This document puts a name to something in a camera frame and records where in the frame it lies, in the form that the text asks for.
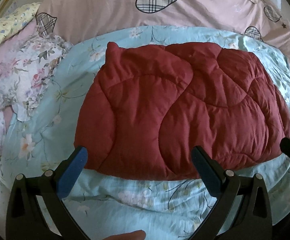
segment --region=light blue bed sheet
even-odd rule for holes
[[[1,157],[3,178],[10,187],[17,174],[40,176],[47,169],[55,169],[73,152],[79,110],[105,62],[109,41],[124,48],[190,41],[215,42],[224,48],[251,51],[261,60],[290,109],[287,60],[278,49],[262,42],[202,27],[143,26],[105,34],[72,48],[57,67],[30,121],[19,122],[14,117]],[[36,146],[28,159],[20,159],[21,138],[29,134]],[[283,154],[237,173],[251,177],[257,172],[264,176],[273,223],[276,224],[290,212],[290,159]],[[189,237],[207,216],[215,199],[200,179],[132,181],[83,170],[64,203],[93,240],[139,229],[146,231],[146,239],[156,240]],[[223,230],[230,225],[233,216],[229,216]]]

